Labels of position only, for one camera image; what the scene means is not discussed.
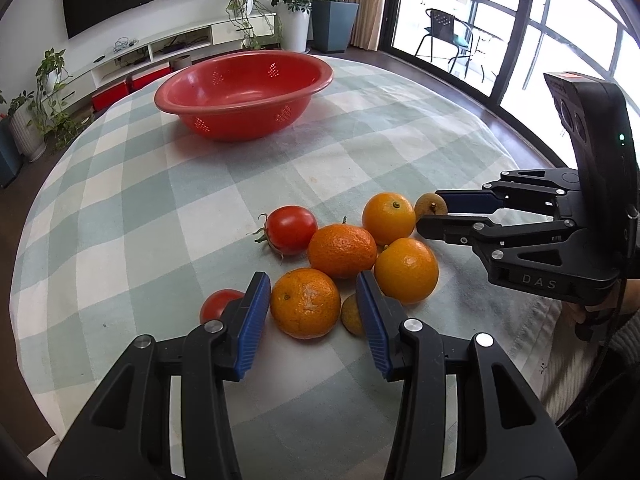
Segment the right forearm sleeve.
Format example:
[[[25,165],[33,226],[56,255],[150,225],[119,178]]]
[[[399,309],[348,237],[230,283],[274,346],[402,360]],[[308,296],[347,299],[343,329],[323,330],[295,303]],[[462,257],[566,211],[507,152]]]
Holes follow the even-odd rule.
[[[605,329],[602,352],[605,359],[616,359],[627,365],[639,364],[639,311],[613,314]]]

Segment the right hand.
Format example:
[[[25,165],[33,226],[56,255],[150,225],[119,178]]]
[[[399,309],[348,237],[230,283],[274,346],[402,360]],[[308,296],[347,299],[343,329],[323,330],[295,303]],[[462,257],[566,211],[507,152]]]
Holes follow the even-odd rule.
[[[562,302],[562,315],[569,326],[575,327],[582,325],[587,321],[588,315],[593,313],[608,312],[613,310],[617,304],[618,294],[620,293],[621,281],[617,281],[608,296],[600,304],[595,306],[584,306],[583,304],[575,304],[574,302]]]

